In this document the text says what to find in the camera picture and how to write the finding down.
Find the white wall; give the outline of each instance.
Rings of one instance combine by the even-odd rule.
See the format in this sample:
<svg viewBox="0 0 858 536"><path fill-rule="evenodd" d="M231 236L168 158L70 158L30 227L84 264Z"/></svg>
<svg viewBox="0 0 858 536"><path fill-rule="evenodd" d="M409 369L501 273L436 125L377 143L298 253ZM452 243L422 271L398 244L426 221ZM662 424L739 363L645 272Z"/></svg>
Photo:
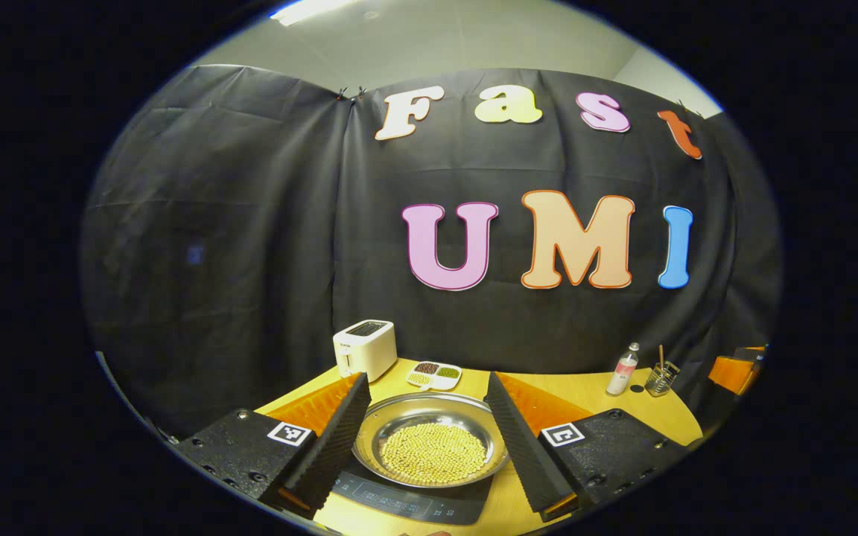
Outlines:
<svg viewBox="0 0 858 536"><path fill-rule="evenodd" d="M668 101L684 101L684 106L698 112L704 118L722 112L711 96L706 95L687 75L670 62L645 47L638 47L627 64L614 77L620 82L646 92L666 98Z"/></svg>

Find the wooden table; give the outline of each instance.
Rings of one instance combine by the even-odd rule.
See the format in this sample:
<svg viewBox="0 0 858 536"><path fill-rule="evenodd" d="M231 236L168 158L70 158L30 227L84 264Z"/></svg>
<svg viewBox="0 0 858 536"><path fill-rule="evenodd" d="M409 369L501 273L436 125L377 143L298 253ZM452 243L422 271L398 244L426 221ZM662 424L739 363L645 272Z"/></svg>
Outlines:
<svg viewBox="0 0 858 536"><path fill-rule="evenodd" d="M370 383L372 403L396 395L419 392L418 387L412 386L405 380L406 374L412 370L416 363L414 360L399 359L391 369L382 374L382 377L379 377L374 383ZM610 372L600 374L511 374L511 376L562 396L571 403L593 413L620 407L639 418L648 427L654 428L654 430L681 445L690 444L692 441L701 438L701 427L697 424L697 420L687 409L687 405L684 405L673 391L658 398L651 397L646 392L634 393L630 391L630 386L643 384L648 374L650 374L649 368L634 370L629 387L617 397L611 397L605 393L607 383L611 379ZM335 366L303 384L303 386L297 387L290 393L272 401L272 403L258 408L256 412L268 413L283 404L289 403L289 401L339 379L340 373ZM488 371L463 369L462 380L454 389L447 392L459 393L481 400L483 396L486 396L488 379ZM551 523L557 523L569 516L562 516ZM452 536L508 536L531 532L531 530L540 529L542 526L551 525L551 523L542 523L541 516L532 512L528 506L528 501L525 499L521 488L521 482L518 481L518 473L515 472L515 466L511 461L494 475L488 501L486 501L486 506L481 512L479 521L474 525L457 526L414 521L368 508L368 506L345 499L336 493L330 494L326 500L326 505L314 517L314 522L322 523L324 526L329 526L331 529L338 530L348 536L399 536L401 534L427 536L434 532L448 532Z"/></svg>

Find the black curtain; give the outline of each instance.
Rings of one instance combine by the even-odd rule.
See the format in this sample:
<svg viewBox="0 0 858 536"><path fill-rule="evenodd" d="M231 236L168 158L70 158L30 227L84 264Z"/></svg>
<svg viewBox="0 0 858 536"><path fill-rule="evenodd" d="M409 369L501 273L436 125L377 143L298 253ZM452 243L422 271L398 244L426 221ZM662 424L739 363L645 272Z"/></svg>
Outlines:
<svg viewBox="0 0 858 536"><path fill-rule="evenodd" d="M491 86L532 89L532 124L474 117ZM409 136L374 139L387 95L442 86ZM610 95L627 133L581 119L581 92ZM685 155L657 113L687 123ZM521 284L534 227L531 190L568 196L586 224L600 197L631 198L622 289ZM331 336L361 319L395 322L399 355L471 369L613 369L630 342L641 365L681 366L696 403L713 357L769 340L780 285L766 183L728 120L612 81L554 71L463 71L367 92L357 101L256 68L187 70L161 89L109 153L83 235L86 311L98 350L139 411L190 434L257 407L332 366ZM439 262L463 264L456 207L498 205L486 278L429 288L409 268L408 205L438 204ZM680 289L658 286L667 205L694 214Z"/></svg>

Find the pink letter u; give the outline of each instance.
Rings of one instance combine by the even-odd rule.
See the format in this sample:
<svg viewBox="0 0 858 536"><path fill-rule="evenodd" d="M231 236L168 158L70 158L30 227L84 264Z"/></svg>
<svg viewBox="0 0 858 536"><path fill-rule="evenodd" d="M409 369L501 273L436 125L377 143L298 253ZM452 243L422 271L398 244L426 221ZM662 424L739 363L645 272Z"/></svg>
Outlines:
<svg viewBox="0 0 858 536"><path fill-rule="evenodd" d="M456 214L465 221L465 264L446 268L436 256L436 224L445 216L439 205L412 205L402 211L409 225L409 266L423 284L440 290L465 290L479 284L488 270L489 223L498 216L491 203L463 203Z"/></svg>

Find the ceiling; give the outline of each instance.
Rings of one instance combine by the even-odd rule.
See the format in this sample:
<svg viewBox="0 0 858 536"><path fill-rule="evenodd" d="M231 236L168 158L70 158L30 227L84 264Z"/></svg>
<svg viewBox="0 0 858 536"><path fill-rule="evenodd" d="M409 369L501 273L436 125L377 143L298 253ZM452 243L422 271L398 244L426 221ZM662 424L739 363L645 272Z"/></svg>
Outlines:
<svg viewBox="0 0 858 536"><path fill-rule="evenodd" d="M606 23L549 0L357 0L290 27L268 14L194 64L268 68L355 91L470 68L614 79L638 47Z"/></svg>

